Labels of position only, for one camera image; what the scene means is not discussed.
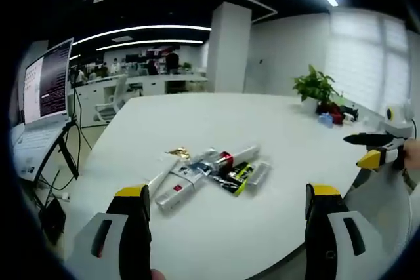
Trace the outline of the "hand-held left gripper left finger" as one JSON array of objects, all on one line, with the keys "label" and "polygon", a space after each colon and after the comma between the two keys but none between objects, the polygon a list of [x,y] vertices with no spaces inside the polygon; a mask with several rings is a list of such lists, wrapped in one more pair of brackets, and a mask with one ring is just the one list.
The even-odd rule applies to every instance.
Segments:
[{"label": "hand-held left gripper left finger", "polygon": [[76,279],[151,279],[148,185],[119,190],[74,239],[67,268]]}]

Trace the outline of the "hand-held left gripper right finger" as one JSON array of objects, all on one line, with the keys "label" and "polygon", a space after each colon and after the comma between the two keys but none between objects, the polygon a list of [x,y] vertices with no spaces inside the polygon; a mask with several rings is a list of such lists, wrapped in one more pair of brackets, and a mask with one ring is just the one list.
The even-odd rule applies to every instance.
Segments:
[{"label": "hand-held left gripper right finger", "polygon": [[306,185],[305,279],[379,279],[383,240],[333,186]]}]

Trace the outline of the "person's right hand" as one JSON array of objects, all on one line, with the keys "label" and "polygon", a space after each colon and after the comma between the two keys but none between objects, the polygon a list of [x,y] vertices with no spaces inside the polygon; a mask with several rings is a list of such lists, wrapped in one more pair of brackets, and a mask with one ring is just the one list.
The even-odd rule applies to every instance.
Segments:
[{"label": "person's right hand", "polygon": [[404,166],[407,169],[420,169],[420,141],[407,139],[404,142]]}]

